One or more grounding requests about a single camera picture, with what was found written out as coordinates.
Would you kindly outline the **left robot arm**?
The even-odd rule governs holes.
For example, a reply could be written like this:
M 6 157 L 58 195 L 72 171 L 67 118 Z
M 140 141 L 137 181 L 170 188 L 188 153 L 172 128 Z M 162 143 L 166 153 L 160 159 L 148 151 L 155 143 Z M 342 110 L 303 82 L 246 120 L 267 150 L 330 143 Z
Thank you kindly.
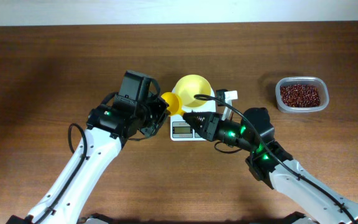
M 88 115 L 81 140 L 55 183 L 26 217 L 8 223 L 76 223 L 99 178 L 126 142 L 154 137 L 168 117 L 156 79 L 128 70 L 120 90 L 108 94 Z

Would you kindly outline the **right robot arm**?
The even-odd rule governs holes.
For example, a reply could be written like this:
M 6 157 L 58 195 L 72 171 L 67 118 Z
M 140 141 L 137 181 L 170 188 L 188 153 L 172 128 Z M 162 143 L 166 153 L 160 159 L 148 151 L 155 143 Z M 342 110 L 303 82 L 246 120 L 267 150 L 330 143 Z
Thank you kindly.
M 248 151 L 246 164 L 254 178 L 292 199 L 318 223 L 358 223 L 358 203 L 313 177 L 275 140 L 267 109 L 248 109 L 241 118 L 237 123 L 213 112 L 183 115 L 203 139 Z

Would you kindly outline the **yellow measuring scoop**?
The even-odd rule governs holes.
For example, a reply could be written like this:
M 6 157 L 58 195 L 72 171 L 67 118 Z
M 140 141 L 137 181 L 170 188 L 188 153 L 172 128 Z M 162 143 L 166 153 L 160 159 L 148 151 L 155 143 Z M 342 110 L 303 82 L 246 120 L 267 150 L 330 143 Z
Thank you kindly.
M 167 110 L 170 112 L 170 116 L 183 116 L 185 114 L 185 111 L 182 108 L 183 102 L 176 93 L 166 92 L 161 97 L 168 104 Z

